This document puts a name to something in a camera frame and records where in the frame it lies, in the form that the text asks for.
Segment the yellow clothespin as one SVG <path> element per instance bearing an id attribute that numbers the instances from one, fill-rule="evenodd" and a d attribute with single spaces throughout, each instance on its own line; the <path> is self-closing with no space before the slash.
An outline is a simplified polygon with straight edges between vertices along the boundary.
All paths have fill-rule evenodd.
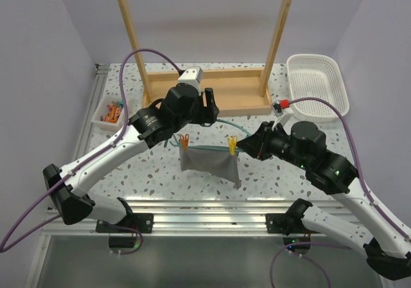
<path id="1" fill-rule="evenodd" d="M 228 144 L 229 152 L 232 156 L 234 156 L 236 154 L 237 141 L 238 141 L 237 136 L 229 136 L 227 138 L 227 144 Z"/>

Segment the teal clothes hanger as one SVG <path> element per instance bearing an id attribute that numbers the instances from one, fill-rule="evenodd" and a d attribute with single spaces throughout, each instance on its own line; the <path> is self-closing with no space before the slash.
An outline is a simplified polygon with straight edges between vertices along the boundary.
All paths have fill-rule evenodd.
<path id="1" fill-rule="evenodd" d="M 251 136 L 251 133 L 250 133 L 247 129 L 245 129 L 244 127 L 242 127 L 242 126 L 240 126 L 240 125 L 238 125 L 238 124 L 236 124 L 236 123 L 234 123 L 234 122 L 232 122 L 232 121 L 226 121 L 226 120 L 223 120 L 223 119 L 221 119 L 221 118 L 218 118 L 218 119 L 216 120 L 216 122 L 218 122 L 218 123 L 223 123 L 223 124 L 226 124 L 226 125 L 230 125 L 231 127 L 235 127 L 235 128 L 237 128 L 237 129 L 239 129 L 240 131 L 242 131 L 242 133 L 245 134 L 245 137 Z M 170 141 L 170 140 L 166 140 L 166 141 L 164 142 L 164 148 L 166 148 L 168 144 L 170 144 L 172 147 L 176 147 L 176 148 L 179 148 L 179 149 L 182 150 L 182 148 L 181 148 L 181 146 L 180 146 L 180 143 L 179 143 L 179 138 L 177 139 L 176 134 L 173 134 L 173 135 L 172 135 L 171 141 Z M 190 146 L 190 145 L 189 145 L 188 149 L 193 149 L 193 150 L 208 150 L 208 151 L 216 151 L 216 152 L 228 152 L 228 153 L 230 154 L 229 148 L 228 148 L 228 144 L 227 144 L 227 147 L 214 146 L 214 145 L 193 145 L 193 146 Z M 237 147 L 237 144 L 236 144 L 236 154 L 239 153 L 239 152 L 242 152 L 242 151 L 239 150 L 239 148 Z"/>

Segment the orange clothespin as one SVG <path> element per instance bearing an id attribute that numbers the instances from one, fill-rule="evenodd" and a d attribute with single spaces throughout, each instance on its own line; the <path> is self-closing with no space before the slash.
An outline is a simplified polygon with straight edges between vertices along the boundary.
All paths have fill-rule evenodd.
<path id="1" fill-rule="evenodd" d="M 179 143 L 183 151 L 187 151 L 189 147 L 189 134 L 178 134 Z"/>

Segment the grey underwear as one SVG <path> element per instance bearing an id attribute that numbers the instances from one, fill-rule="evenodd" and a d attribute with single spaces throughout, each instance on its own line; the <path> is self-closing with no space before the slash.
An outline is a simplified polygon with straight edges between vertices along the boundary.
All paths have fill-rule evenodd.
<path id="1" fill-rule="evenodd" d="M 210 150 L 188 148 L 179 150 L 180 169 L 207 172 L 234 184 L 237 190 L 241 187 L 238 171 L 238 153 L 232 155 L 228 150 Z"/>

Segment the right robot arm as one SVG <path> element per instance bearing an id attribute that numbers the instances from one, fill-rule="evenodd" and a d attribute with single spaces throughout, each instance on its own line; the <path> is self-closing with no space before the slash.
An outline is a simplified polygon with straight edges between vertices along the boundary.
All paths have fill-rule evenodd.
<path id="1" fill-rule="evenodd" d="M 297 122 L 286 133 L 282 125 L 264 121 L 237 146 L 260 161 L 277 157 L 303 169 L 311 185 L 343 204 L 360 221 L 354 225 L 297 199 L 284 215 L 267 217 L 282 233 L 310 230 L 325 234 L 355 250 L 384 278 L 395 281 L 410 276 L 410 228 L 379 199 L 369 198 L 371 191 L 361 185 L 357 168 L 327 149 L 326 135 L 314 123 Z"/>

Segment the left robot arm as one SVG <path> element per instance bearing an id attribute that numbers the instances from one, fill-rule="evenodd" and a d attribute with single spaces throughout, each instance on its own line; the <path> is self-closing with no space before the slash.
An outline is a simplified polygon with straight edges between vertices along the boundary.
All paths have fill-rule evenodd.
<path id="1" fill-rule="evenodd" d="M 63 222 L 72 225 L 89 218 L 128 231 L 134 217 L 126 201 L 91 196 L 89 191 L 128 159 L 170 139 L 187 124 L 213 124 L 218 113 L 213 89 L 198 92 L 191 85 L 179 83 L 165 98 L 138 110 L 121 130 L 93 151 L 61 168 L 47 166 L 44 180 Z"/>

